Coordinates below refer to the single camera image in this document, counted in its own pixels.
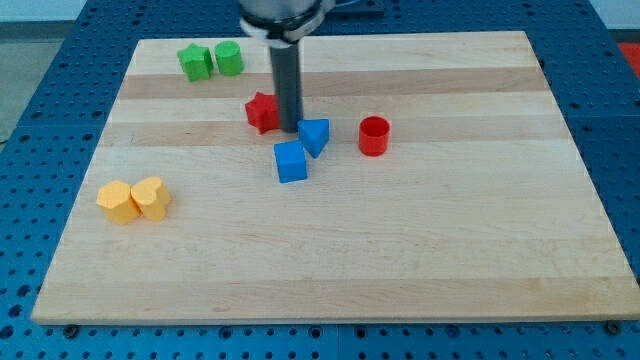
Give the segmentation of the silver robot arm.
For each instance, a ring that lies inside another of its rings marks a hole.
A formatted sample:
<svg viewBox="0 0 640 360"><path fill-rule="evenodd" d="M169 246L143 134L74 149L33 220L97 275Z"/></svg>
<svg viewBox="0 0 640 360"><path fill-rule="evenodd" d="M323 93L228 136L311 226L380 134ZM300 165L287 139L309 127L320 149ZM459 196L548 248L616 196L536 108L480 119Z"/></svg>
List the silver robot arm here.
<svg viewBox="0 0 640 360"><path fill-rule="evenodd" d="M239 0L240 27L272 48L287 48L315 31L335 0Z"/></svg>

